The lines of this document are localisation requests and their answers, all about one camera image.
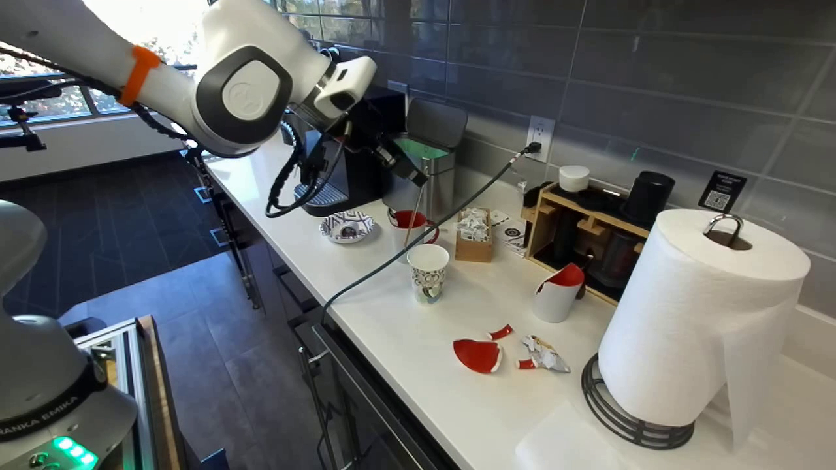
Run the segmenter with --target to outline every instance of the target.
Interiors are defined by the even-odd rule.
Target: small white bowl
[[[555,183],[567,193],[579,193],[590,186],[590,169],[587,166],[559,166]]]

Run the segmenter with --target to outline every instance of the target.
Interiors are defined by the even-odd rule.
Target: floor
[[[234,470],[314,470],[319,422],[283,320],[294,303],[247,247],[264,307],[252,310],[226,252],[91,298],[63,320],[154,315],[183,435],[196,454],[226,449]]]
[[[217,216],[193,186],[196,172],[176,153],[3,183],[0,197],[46,225],[46,247],[4,310],[60,315],[77,299],[219,252],[208,236]]]

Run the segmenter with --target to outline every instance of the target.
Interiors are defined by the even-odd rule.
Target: white wall
[[[0,183],[179,149],[135,115],[33,124],[33,133],[46,149],[0,149]]]

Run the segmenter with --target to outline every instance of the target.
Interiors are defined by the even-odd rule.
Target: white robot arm
[[[261,0],[217,0],[202,16],[193,77],[133,46],[84,0],[3,0],[0,38],[149,107],[219,156],[252,150],[287,105],[329,128],[368,88],[372,60],[332,63]]]

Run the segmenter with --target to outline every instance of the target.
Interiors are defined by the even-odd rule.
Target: white countertop
[[[265,193],[287,153],[287,145],[269,140],[244,158],[212,158],[208,169],[300,281],[325,299],[388,259],[396,240],[380,201],[355,208],[380,226],[362,246],[329,243],[320,219],[302,208],[265,219]],[[477,205],[513,214],[516,201],[513,187],[498,183]],[[452,247],[452,226],[442,229],[442,246]],[[675,451],[647,451],[611,435],[579,393],[579,370],[596,351],[611,307],[581,299],[564,323],[538,320],[529,294],[547,274],[525,260],[523,247],[503,243],[490,263],[453,260],[444,298],[422,306],[408,266],[391,263],[338,298],[332,317],[460,466],[836,466],[836,380],[789,358],[776,370],[760,424],[738,449],[730,449],[721,411],[705,411],[695,439]],[[503,362],[492,376],[470,372],[453,360],[452,338],[485,337],[503,323],[513,334],[502,338]],[[571,372],[516,370],[525,358],[520,337],[529,332],[550,342]]]

